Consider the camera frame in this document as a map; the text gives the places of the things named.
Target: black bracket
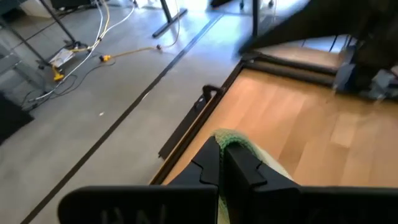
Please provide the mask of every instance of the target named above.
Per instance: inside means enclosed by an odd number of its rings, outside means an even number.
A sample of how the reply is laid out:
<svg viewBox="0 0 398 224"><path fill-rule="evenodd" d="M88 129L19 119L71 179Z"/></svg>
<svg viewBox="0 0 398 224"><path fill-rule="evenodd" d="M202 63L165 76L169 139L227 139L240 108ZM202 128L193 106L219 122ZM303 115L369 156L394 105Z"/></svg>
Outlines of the black bracket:
<svg viewBox="0 0 398 224"><path fill-rule="evenodd" d="M205 100L208 103L211 100L212 92L215 91L216 93L223 93L224 89L222 89L220 87L213 86L213 85L204 85L202 87L202 91L203 91L203 96L205 97Z"/></svg>

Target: yellow connector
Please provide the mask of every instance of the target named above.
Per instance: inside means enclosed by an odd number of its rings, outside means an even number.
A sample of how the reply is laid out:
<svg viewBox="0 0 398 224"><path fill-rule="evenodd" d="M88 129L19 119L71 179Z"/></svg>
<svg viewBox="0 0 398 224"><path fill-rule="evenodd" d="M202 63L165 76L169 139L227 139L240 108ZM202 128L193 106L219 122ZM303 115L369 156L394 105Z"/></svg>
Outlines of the yellow connector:
<svg viewBox="0 0 398 224"><path fill-rule="evenodd" d="M55 82L61 81L64 78L64 75L58 69L56 69L54 65L52 66L52 71L54 73Z"/></svg>
<svg viewBox="0 0 398 224"><path fill-rule="evenodd" d="M99 59L101 60L101 62L107 62L109 60L111 60L111 56L110 55L101 55L99 56Z"/></svg>
<svg viewBox="0 0 398 224"><path fill-rule="evenodd" d="M61 73L59 73L59 72L54 73L54 81L55 82L59 82L59 81L63 80L63 78L64 78L64 75L62 75Z"/></svg>

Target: gray floor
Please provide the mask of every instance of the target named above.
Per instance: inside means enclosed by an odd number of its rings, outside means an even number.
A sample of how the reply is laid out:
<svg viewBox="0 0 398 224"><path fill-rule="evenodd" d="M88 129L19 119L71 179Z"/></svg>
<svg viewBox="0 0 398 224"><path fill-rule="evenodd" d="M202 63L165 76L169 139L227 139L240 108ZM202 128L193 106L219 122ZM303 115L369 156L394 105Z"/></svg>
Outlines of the gray floor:
<svg viewBox="0 0 398 224"><path fill-rule="evenodd" d="M111 21L120 20L128 12L129 9L111 8ZM114 66L91 73L76 91L36 109L33 112L35 120L0 146L2 222L20 223L180 50L208 21L219 15L218 12L188 12L181 21L177 44L165 53L146 51L118 58ZM97 50L113 54L170 43L175 37L176 27L160 39L151 37L164 21L162 11L136 10L126 23L106 36ZM63 18L63 22L77 39L91 43L98 25L98 11L72 14ZM50 26L50 30L45 32L51 30L55 30L50 36L52 39L63 37L55 26ZM162 164L157 157L159 149L199 97L201 87L224 82L239 60L233 56L237 44L250 31L250 17L224 15L143 99L32 223L57 223L59 200L78 187L148 183ZM332 40L306 41L306 46L328 50ZM46 41L47 37L40 39L39 36L33 43L44 47ZM49 54L53 48L43 49L43 54ZM81 79L98 63L97 59L90 60L76 71L76 75Z"/></svg>

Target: green cloth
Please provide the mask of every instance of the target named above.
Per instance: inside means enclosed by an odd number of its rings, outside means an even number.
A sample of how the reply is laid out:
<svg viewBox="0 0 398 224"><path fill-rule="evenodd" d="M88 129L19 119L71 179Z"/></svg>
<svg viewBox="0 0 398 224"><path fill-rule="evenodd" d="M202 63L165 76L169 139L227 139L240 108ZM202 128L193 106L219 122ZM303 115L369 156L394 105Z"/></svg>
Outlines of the green cloth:
<svg viewBox="0 0 398 224"><path fill-rule="evenodd" d="M269 155L265 150L261 149L254 143L252 143L245 135L230 129L217 129L213 133L216 138L216 142L220 145L220 197L218 199L218 223L219 224L229 224L229 216L226 200L224 198L224 186L223 183L223 161L224 161L224 150L231 143L238 143L242 147L251 151L254 156L256 156L260 161L267 164L280 174L290 178L291 176L286 172L286 170Z"/></svg>

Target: wooden platform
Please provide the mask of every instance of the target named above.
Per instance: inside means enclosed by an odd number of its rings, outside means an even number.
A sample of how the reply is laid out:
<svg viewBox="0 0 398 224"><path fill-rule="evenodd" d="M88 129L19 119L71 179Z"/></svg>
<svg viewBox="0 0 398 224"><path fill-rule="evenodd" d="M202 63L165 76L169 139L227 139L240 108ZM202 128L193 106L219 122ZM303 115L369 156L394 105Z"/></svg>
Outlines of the wooden platform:
<svg viewBox="0 0 398 224"><path fill-rule="evenodd" d="M237 129L302 185L398 187L398 106L243 70L174 166L185 168L218 128Z"/></svg>

